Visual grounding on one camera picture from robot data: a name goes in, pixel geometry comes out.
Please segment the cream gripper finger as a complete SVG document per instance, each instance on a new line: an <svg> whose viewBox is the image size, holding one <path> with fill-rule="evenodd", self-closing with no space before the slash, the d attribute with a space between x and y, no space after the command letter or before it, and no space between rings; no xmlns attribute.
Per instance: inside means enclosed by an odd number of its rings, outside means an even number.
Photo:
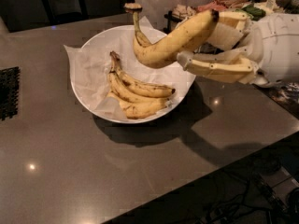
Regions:
<svg viewBox="0 0 299 224"><path fill-rule="evenodd" d="M244 48L216 55L182 51L177 55L177 61L184 71L224 83L250 83L258 71L258 64L247 57Z"/></svg>
<svg viewBox="0 0 299 224"><path fill-rule="evenodd" d="M186 21L189 36L186 50L194 51L205 43L217 49L231 49L245 34L249 20L245 13L206 10Z"/></svg>

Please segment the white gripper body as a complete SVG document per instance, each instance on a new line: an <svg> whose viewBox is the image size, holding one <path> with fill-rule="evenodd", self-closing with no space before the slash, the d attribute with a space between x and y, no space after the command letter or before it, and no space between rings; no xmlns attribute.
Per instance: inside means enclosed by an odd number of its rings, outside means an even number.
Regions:
<svg viewBox="0 0 299 224"><path fill-rule="evenodd" d="M238 47L257 64L251 84L268 88L299 81L298 14L273 13L254 21Z"/></svg>

